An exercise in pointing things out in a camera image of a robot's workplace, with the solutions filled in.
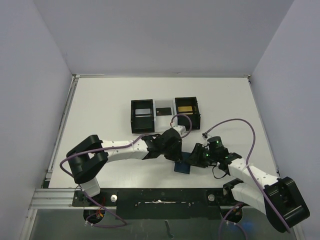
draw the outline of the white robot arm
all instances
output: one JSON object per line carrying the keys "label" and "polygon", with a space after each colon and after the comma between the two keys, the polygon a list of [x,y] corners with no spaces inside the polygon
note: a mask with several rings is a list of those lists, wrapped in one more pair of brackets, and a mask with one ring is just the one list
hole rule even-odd
{"label": "white robot arm", "polygon": [[[309,209],[291,178],[281,179],[251,166],[254,180],[245,159],[237,153],[229,153],[218,136],[209,138],[206,144],[196,143],[190,156],[183,159],[182,135],[185,131],[184,126],[175,126],[163,134],[143,135],[129,141],[106,141],[100,140],[97,135],[91,135],[73,148],[66,159],[75,183],[90,197],[100,193],[96,175],[105,163],[124,159],[156,159],[164,155],[168,160],[201,168],[219,163],[219,169],[235,177],[223,186],[223,197],[243,202],[266,214],[270,223],[280,232],[284,232],[283,225],[256,181],[289,227],[310,216]],[[94,156],[90,158],[89,152],[94,153]]]}

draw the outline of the purple cable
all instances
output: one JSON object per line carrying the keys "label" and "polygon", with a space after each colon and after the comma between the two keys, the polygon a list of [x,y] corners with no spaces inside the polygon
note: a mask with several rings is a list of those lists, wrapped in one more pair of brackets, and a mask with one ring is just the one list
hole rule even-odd
{"label": "purple cable", "polygon": [[[227,213],[226,215],[224,215],[224,217],[222,218],[221,222],[220,222],[220,225],[219,225],[219,229],[218,229],[218,239],[220,240],[221,239],[221,230],[222,230],[222,226],[225,222],[225,220],[227,219],[227,217],[229,216],[229,214],[234,210],[236,209],[237,207],[240,207],[241,205],[243,205],[244,203],[243,202],[238,202],[236,205],[234,205]],[[243,230],[244,232],[244,235],[245,235],[245,239],[247,239],[247,233],[245,232],[245,230],[241,227],[241,230]]]}
{"label": "purple cable", "polygon": [[229,222],[235,224],[235,225],[242,231],[242,233],[243,233],[243,235],[244,235],[244,237],[245,237],[245,240],[248,240],[248,239],[249,239],[249,238],[248,238],[248,234],[246,233],[245,229],[244,229],[240,224],[235,223],[235,222],[233,222],[233,221],[229,221]]}
{"label": "purple cable", "polygon": [[[100,225],[100,224],[93,224],[92,226],[97,227],[97,228],[107,228],[107,229],[111,229],[111,228],[120,228],[120,227],[124,227],[126,225],[128,225],[128,223],[126,222],[126,220],[124,220],[122,217],[118,216],[117,214],[113,213],[112,211],[110,211],[109,209],[107,209],[106,207],[102,206],[100,203],[98,203],[97,201],[95,201],[92,197],[90,197],[85,191],[83,191],[84,195],[90,199],[91,202],[93,202],[95,205],[97,205],[98,207],[104,209],[106,212],[108,212],[109,214],[115,216],[115,218],[119,219],[121,222],[123,222],[123,224],[119,224],[119,225]],[[93,213],[91,215],[89,215],[85,221],[89,221],[88,219],[91,218],[92,216],[96,215],[96,213]]]}
{"label": "purple cable", "polygon": [[[128,147],[131,147],[133,144],[135,144],[137,141],[139,141],[143,136],[145,136],[145,134],[142,134],[140,136],[138,136],[132,143],[128,144],[128,145],[124,145],[124,146],[111,146],[111,147],[101,147],[101,148],[97,148],[97,149],[93,149],[93,150],[88,150],[88,151],[82,151],[82,152],[78,152],[76,154],[73,154],[71,156],[68,156],[66,159],[62,160],[59,164],[60,168],[62,171],[64,171],[66,174],[68,174],[69,176],[71,176],[72,178],[74,177],[72,175],[71,172],[69,172],[68,170],[66,170],[63,167],[63,164],[67,161],[69,161],[70,159],[73,159],[75,157],[84,155],[84,154],[90,154],[90,153],[96,153],[96,152],[100,152],[100,151],[106,151],[106,150],[113,150],[113,149],[125,149]],[[92,197],[90,197],[85,191],[83,191],[84,195],[90,199],[90,201],[92,201],[95,205],[97,205],[98,207],[104,209],[106,212],[110,213],[111,215],[115,216],[117,219],[119,219],[121,222],[123,222],[123,224],[120,225],[100,225],[100,224],[93,224],[92,226],[94,227],[98,227],[98,228],[119,228],[119,227],[124,227],[126,226],[128,223],[122,219],[120,216],[116,215],[115,213],[113,213],[112,211],[110,211],[109,209],[107,209],[106,207],[102,206],[101,204],[99,204],[98,202],[96,202],[94,199],[92,199]]]}
{"label": "purple cable", "polygon": [[192,121],[191,121],[190,117],[188,117],[187,115],[182,114],[182,113],[178,113],[178,114],[174,115],[174,116],[171,118],[171,123],[173,123],[175,117],[178,117],[178,116],[183,116],[183,117],[187,118],[188,121],[189,121],[189,123],[190,123],[190,128],[189,128],[188,132],[187,132],[184,136],[181,137],[182,139],[184,139],[184,138],[185,138],[186,136],[188,136],[188,135],[191,133],[191,131],[192,131]]}
{"label": "purple cable", "polygon": [[255,144],[256,144],[256,132],[254,130],[254,127],[251,125],[250,122],[248,122],[247,120],[244,120],[242,118],[232,118],[232,119],[228,119],[222,122],[219,122],[218,124],[214,125],[213,127],[211,127],[208,131],[205,132],[205,134],[208,134],[212,129],[216,128],[217,126],[227,123],[227,122],[231,122],[231,121],[242,121],[245,122],[246,124],[249,125],[249,127],[252,130],[252,134],[253,134],[253,141],[252,141],[252,145],[250,148],[250,151],[248,153],[248,156],[246,157],[246,161],[245,164],[247,165],[248,171],[250,173],[250,176],[252,177],[253,181],[255,182],[255,184],[257,185],[257,187],[259,188],[260,192],[262,193],[264,199],[268,202],[268,204],[270,205],[270,207],[272,208],[272,210],[275,212],[275,214],[277,215],[277,217],[280,219],[280,221],[283,223],[283,225],[285,226],[286,230],[288,233],[290,233],[290,227],[288,226],[287,222],[285,221],[285,219],[281,216],[280,212],[276,209],[276,207],[273,205],[273,203],[271,202],[271,200],[268,198],[267,194],[265,193],[263,187],[259,184],[259,182],[256,180],[253,172],[250,169],[250,166],[248,165],[249,163],[249,158],[254,150]]}

